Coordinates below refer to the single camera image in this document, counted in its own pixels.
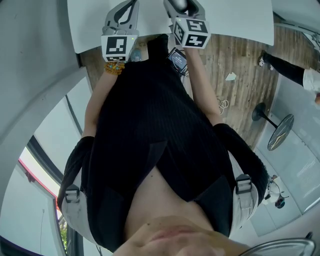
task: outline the black sleeveless top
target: black sleeveless top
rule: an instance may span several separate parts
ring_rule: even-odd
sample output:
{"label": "black sleeveless top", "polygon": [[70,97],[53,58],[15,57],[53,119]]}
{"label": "black sleeveless top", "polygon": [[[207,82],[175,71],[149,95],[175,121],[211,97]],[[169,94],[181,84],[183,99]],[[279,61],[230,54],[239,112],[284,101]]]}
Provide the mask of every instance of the black sleeveless top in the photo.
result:
{"label": "black sleeveless top", "polygon": [[68,159],[58,206],[70,173],[82,168],[91,233],[114,252],[124,243],[135,191],[157,166],[178,196],[197,202],[213,229],[228,236],[236,185],[228,151],[251,176],[260,204],[268,174],[240,136],[227,124],[212,126],[169,65],[127,63],[101,109],[95,138],[82,138]]}

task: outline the plastic buckle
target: plastic buckle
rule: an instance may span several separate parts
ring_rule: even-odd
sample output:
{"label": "plastic buckle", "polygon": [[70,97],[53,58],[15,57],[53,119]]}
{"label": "plastic buckle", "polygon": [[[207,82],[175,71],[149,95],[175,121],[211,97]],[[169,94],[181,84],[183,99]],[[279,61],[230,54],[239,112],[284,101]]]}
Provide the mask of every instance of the plastic buckle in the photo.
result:
{"label": "plastic buckle", "polygon": [[235,179],[235,181],[236,181],[235,193],[237,195],[251,192],[252,181],[249,175],[241,174],[239,175],[239,177]]}
{"label": "plastic buckle", "polygon": [[80,190],[79,188],[71,184],[68,186],[68,188],[65,190],[64,193],[65,201],[69,203],[78,203],[79,202],[79,197],[80,197]]}

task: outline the white table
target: white table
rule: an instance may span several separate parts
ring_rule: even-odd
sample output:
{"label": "white table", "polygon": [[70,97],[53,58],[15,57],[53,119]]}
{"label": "white table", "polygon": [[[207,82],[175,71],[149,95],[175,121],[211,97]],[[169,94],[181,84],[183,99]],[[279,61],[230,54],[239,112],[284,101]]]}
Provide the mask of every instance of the white table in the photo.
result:
{"label": "white table", "polygon": [[[274,44],[271,0],[198,0],[205,9],[212,34]],[[102,27],[110,9],[122,0],[68,0],[74,51],[79,54],[101,45]],[[170,33],[163,0],[139,0],[140,36]]]}

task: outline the beaded bracelet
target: beaded bracelet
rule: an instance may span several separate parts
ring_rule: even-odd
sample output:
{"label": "beaded bracelet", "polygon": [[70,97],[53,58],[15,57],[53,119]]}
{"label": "beaded bracelet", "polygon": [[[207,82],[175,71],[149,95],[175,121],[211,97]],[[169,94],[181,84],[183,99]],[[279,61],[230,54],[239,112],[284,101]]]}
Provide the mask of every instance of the beaded bracelet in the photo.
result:
{"label": "beaded bracelet", "polygon": [[124,62],[107,62],[104,64],[104,70],[113,75],[120,75],[123,69],[125,69]]}

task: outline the wooden floor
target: wooden floor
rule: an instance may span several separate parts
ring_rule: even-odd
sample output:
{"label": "wooden floor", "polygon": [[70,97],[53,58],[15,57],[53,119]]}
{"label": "wooden floor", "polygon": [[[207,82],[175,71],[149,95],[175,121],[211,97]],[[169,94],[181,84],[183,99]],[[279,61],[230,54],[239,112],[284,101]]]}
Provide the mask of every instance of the wooden floor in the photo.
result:
{"label": "wooden floor", "polygon": [[[136,47],[141,49],[142,59],[148,58],[147,44],[150,37],[138,39]],[[265,122],[253,122],[251,114],[255,106],[266,103],[268,112],[273,101],[278,73],[270,71],[265,65],[259,67],[257,59],[262,50],[303,68],[317,68],[318,53],[300,32],[276,27],[274,46],[248,39],[213,34],[200,55],[211,84],[220,100],[228,100],[229,107],[222,114],[225,123],[234,128],[252,148],[256,145]],[[104,61],[101,48],[91,49],[80,55],[82,64],[87,67],[92,87],[95,87],[103,73]],[[229,73],[234,72],[234,81],[225,81]],[[188,79],[185,87],[191,92]]]}

